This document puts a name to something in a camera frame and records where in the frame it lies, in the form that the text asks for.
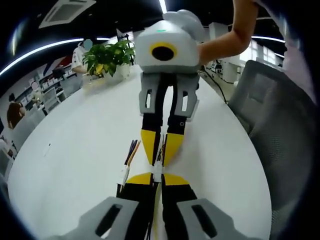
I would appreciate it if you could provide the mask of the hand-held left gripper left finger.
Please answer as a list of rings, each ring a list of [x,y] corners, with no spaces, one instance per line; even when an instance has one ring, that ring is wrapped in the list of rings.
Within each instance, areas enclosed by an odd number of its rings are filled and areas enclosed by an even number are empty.
[[[79,219],[61,240],[143,240],[154,214],[153,174],[131,177],[118,197],[110,196]]]

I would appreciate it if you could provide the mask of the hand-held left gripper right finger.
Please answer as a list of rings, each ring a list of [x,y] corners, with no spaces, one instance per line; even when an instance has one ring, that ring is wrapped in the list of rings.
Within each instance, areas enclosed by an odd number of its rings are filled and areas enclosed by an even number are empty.
[[[169,240],[248,240],[233,219],[206,198],[198,198],[183,177],[164,173],[162,218]]]

